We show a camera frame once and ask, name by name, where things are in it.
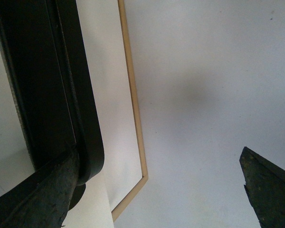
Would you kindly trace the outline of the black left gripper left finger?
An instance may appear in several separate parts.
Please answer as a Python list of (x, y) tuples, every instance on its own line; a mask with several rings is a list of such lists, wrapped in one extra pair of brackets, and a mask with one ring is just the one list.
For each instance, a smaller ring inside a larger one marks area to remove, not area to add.
[(79, 176), (79, 155), (69, 147), (0, 197), (0, 228), (60, 228)]

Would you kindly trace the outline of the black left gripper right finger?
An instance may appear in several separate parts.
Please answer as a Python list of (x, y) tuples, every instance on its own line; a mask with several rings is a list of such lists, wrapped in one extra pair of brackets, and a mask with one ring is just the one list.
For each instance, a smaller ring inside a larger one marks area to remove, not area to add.
[(285, 228), (285, 170), (244, 147), (239, 159), (247, 197), (262, 228)]

